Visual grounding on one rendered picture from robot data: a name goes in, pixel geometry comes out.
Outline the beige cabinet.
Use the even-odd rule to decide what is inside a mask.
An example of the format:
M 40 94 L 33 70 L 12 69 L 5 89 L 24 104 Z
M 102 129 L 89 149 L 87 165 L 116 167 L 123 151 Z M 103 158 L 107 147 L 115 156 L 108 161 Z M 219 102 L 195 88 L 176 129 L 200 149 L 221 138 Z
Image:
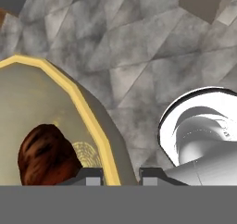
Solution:
M 179 6 L 212 24 L 232 0 L 179 0 Z

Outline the beige bowl with yellow rim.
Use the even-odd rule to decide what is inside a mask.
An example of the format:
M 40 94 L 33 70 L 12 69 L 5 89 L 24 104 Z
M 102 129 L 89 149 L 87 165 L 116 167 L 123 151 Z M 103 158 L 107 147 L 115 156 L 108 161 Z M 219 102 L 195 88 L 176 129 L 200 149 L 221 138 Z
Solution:
M 82 168 L 101 168 L 104 185 L 136 184 L 126 143 L 96 97 L 45 59 L 15 55 L 1 61 L 0 186 L 22 185 L 19 148 L 41 124 L 60 129 Z

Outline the brown steak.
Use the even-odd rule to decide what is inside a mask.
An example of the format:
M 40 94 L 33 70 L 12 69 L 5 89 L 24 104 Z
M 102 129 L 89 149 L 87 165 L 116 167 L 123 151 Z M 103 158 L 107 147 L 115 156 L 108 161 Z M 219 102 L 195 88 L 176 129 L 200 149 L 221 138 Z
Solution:
M 18 155 L 22 185 L 57 185 L 82 168 L 72 144 L 54 124 L 41 124 L 23 140 Z

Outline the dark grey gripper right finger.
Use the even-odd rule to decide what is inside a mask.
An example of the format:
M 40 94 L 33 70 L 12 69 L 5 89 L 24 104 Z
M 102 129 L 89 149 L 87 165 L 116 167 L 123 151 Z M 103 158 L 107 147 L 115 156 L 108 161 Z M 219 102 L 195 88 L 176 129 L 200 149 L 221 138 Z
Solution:
M 168 177 L 162 168 L 140 168 L 139 175 L 139 184 L 142 186 L 162 186 L 169 184 L 186 186 L 186 183 Z

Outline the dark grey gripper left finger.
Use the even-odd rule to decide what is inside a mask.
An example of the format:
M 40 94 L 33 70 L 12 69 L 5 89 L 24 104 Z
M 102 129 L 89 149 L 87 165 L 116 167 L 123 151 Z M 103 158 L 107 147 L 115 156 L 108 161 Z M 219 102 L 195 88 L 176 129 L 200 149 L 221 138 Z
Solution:
M 64 185 L 103 186 L 104 171 L 101 168 L 82 168 L 78 174 L 64 182 Z

